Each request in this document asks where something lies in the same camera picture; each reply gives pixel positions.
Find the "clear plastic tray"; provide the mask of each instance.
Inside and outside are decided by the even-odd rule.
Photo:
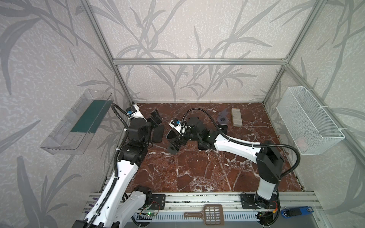
[[[83,154],[113,101],[110,92],[87,89],[41,148],[51,154]]]

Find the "black mounting plate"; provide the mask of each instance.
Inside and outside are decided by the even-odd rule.
[[[158,210],[158,206],[160,206],[160,210],[165,209],[165,200],[166,200],[166,195],[165,194],[152,194],[152,204],[151,206],[148,208],[148,210]]]
[[[275,201],[277,203],[277,195],[276,194],[272,194],[271,199],[269,200],[270,204],[265,207],[265,208],[261,208],[257,205],[255,205],[255,193],[241,193],[240,195],[241,198],[241,204],[242,204],[242,209],[275,209],[276,208],[276,204],[272,201]]]

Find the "purple object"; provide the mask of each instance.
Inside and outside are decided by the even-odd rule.
[[[219,114],[218,114],[218,123],[220,124],[227,124],[228,123],[228,118],[226,117],[228,114],[228,111],[227,109],[221,111]]]

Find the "gray sponge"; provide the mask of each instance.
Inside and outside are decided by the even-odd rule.
[[[232,122],[234,127],[242,127],[241,111],[239,108],[232,109]]]

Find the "wall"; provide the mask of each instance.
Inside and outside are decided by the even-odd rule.
[[[39,146],[85,89],[126,100],[78,1],[2,0],[0,24],[0,227],[71,227],[121,124],[109,111],[83,155]]]
[[[90,0],[114,58],[285,58],[314,2]],[[140,102],[261,102],[278,68],[119,66]]]
[[[364,145],[365,1],[327,1],[291,64]],[[276,111],[288,86],[285,73],[266,104],[283,143],[294,145]],[[343,142],[321,155],[302,156],[296,169],[305,189],[314,190],[334,228],[363,227],[365,168]]]

